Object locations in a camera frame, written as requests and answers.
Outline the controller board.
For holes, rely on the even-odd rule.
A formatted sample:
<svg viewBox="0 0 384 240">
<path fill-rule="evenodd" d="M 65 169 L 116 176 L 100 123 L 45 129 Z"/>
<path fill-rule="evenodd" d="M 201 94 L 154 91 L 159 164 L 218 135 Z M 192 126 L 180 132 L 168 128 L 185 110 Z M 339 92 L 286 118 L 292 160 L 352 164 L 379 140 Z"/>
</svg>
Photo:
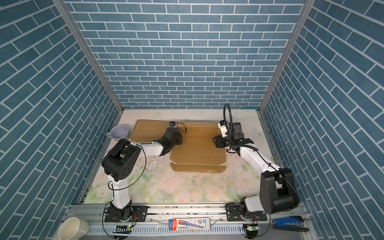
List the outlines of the controller board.
<svg viewBox="0 0 384 240">
<path fill-rule="evenodd" d="M 244 237 L 246 239 L 254 239 L 259 234 L 259 226 L 257 224 L 243 224 Z"/>
<path fill-rule="evenodd" d="M 116 239 L 123 239 L 124 235 L 132 233 L 132 226 L 130 225 L 117 225 L 113 231 L 113 236 Z"/>
</svg>

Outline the right controller board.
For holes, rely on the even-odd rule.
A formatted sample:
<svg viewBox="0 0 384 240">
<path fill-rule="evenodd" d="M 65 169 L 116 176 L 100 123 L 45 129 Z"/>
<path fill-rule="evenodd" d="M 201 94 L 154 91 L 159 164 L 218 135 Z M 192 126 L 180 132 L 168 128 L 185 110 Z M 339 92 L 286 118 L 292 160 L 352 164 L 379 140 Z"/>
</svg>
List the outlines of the right controller board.
<svg viewBox="0 0 384 240">
<path fill-rule="evenodd" d="M 243 224 L 244 237 L 246 239 L 254 239 L 259 234 L 259 226 L 257 224 Z"/>
</svg>

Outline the brown cardboard box stack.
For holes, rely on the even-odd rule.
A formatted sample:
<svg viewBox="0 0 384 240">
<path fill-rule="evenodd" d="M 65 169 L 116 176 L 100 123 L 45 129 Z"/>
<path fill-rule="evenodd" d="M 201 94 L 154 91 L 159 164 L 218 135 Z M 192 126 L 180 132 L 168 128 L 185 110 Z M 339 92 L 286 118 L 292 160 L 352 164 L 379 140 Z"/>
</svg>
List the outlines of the brown cardboard box stack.
<svg viewBox="0 0 384 240">
<path fill-rule="evenodd" d="M 171 168 L 175 172 L 223 173 L 227 156 L 225 149 L 215 146 L 213 138 L 219 135 L 217 123 L 186 122 L 187 133 L 183 143 L 171 150 Z"/>
</svg>

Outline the aluminium rail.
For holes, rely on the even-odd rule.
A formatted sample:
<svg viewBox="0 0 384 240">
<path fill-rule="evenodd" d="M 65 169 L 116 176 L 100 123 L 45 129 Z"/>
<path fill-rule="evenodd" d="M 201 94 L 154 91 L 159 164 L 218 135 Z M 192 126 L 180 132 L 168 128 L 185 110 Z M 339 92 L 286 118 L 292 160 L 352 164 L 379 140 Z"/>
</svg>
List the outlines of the aluminium rail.
<svg viewBox="0 0 384 240">
<path fill-rule="evenodd" d="M 160 240 L 160 239 L 234 239 L 245 240 L 243 224 L 259 226 L 259 240 L 315 240 L 317 239 L 312 223 L 303 205 L 294 210 L 267 215 L 266 221 L 228 222 L 225 203 L 213 204 L 134 204 L 147 206 L 144 222 L 107 223 L 104 221 L 106 204 L 71 205 L 64 220 L 72 217 L 83 219 L 90 225 L 85 239 L 114 240 L 113 231 L 117 225 L 132 226 L 132 233 L 118 240 Z M 273 229 L 273 219 L 301 216 L 307 233 Z M 210 230 L 170 231 L 168 221 L 173 218 L 209 218 Z"/>
</svg>

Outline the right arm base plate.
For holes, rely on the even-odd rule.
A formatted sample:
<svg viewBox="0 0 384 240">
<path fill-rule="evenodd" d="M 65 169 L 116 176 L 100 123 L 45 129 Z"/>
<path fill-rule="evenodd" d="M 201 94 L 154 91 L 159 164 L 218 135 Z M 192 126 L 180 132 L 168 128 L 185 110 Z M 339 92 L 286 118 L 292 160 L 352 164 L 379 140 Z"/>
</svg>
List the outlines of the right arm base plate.
<svg viewBox="0 0 384 240">
<path fill-rule="evenodd" d="M 225 204 L 226 216 L 228 222 L 236 221 L 266 221 L 267 215 L 264 211 L 250 212 L 244 203 Z"/>
</svg>

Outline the left controller board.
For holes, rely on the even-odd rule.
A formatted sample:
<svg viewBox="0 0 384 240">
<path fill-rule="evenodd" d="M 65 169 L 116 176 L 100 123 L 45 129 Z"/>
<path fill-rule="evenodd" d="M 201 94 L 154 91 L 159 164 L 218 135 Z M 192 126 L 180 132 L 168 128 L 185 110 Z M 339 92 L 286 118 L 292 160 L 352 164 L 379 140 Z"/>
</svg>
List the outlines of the left controller board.
<svg viewBox="0 0 384 240">
<path fill-rule="evenodd" d="M 124 235 L 132 233 L 132 226 L 130 225 L 117 225 L 113 231 L 113 236 L 116 239 L 123 239 Z"/>
</svg>

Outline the lavender mug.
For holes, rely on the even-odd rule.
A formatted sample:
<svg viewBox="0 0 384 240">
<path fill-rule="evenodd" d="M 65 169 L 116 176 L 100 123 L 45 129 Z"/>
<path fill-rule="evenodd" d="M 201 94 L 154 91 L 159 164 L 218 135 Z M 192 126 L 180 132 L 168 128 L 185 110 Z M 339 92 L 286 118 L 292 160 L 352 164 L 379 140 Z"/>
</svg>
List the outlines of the lavender mug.
<svg viewBox="0 0 384 240">
<path fill-rule="evenodd" d="M 117 125 L 112 128 L 108 133 L 106 133 L 106 136 L 112 140 L 115 140 L 116 142 L 122 139 L 128 140 L 130 136 L 130 130 L 129 127 L 126 125 Z"/>
</svg>

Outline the white bowl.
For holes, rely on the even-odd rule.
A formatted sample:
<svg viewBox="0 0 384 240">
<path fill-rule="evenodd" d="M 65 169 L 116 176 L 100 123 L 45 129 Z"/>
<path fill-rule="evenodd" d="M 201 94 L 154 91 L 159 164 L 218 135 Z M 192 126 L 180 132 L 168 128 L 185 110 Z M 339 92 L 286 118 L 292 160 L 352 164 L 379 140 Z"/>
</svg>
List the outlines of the white bowl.
<svg viewBox="0 0 384 240">
<path fill-rule="evenodd" d="M 65 220 L 58 230 L 59 240 L 79 240 L 84 237 L 90 230 L 87 221 L 76 217 Z"/>
</svg>

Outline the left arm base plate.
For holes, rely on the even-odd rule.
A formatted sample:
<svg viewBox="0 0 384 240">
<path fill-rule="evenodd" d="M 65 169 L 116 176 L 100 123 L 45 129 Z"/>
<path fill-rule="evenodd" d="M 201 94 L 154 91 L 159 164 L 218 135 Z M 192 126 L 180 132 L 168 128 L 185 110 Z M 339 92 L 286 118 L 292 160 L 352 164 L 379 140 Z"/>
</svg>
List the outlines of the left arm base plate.
<svg viewBox="0 0 384 240">
<path fill-rule="evenodd" d="M 107 223 L 144 222 L 147 217 L 147 212 L 147 206 L 128 206 L 120 210 L 111 205 L 104 211 L 104 221 Z"/>
</svg>

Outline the blue stapler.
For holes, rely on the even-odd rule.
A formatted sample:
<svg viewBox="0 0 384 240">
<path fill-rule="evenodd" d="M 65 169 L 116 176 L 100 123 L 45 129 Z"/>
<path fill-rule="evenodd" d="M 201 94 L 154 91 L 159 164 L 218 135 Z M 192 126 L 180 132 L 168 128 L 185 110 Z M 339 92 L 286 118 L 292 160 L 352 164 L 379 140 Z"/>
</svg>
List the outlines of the blue stapler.
<svg viewBox="0 0 384 240">
<path fill-rule="evenodd" d="M 273 219 L 273 229 L 307 233 L 310 230 L 304 227 L 304 219 L 301 216 Z"/>
</svg>

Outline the toothpaste package red blue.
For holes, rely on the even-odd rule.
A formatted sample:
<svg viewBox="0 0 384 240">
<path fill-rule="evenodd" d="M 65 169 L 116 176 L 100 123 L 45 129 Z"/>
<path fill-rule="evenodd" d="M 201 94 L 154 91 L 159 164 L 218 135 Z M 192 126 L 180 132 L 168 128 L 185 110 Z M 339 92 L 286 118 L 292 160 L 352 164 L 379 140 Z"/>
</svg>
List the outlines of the toothpaste package red blue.
<svg viewBox="0 0 384 240">
<path fill-rule="evenodd" d="M 170 231 L 210 230 L 209 218 L 173 218 L 168 221 Z"/>
</svg>

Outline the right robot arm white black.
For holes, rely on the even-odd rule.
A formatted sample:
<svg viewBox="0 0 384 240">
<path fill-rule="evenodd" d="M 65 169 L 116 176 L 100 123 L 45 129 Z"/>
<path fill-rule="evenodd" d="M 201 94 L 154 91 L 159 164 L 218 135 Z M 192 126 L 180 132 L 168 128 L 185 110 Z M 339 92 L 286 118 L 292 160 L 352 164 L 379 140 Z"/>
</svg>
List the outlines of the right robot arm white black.
<svg viewBox="0 0 384 240">
<path fill-rule="evenodd" d="M 298 207 L 300 200 L 293 172 L 268 160 L 251 139 L 245 138 L 240 123 L 222 120 L 218 127 L 219 135 L 213 138 L 215 146 L 228 148 L 260 174 L 259 193 L 242 198 L 239 203 L 242 218 L 249 221 L 255 219 L 259 212 L 271 215 Z"/>
</svg>

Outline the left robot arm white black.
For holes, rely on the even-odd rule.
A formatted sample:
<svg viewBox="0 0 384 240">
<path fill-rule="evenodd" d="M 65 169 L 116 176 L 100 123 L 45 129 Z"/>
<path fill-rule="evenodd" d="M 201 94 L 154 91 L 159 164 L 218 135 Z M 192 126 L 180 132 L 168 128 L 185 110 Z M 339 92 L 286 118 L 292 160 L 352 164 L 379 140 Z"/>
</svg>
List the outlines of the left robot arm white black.
<svg viewBox="0 0 384 240">
<path fill-rule="evenodd" d="M 181 145 L 182 131 L 177 127 L 168 127 L 164 135 L 151 143 L 133 143 L 121 139 L 102 160 L 102 167 L 113 192 L 113 200 L 106 207 L 105 222 L 144 222 L 145 216 L 139 217 L 132 207 L 132 199 L 128 188 L 135 184 L 129 183 L 128 177 L 133 171 L 139 158 L 164 156 L 175 146 Z"/>
</svg>

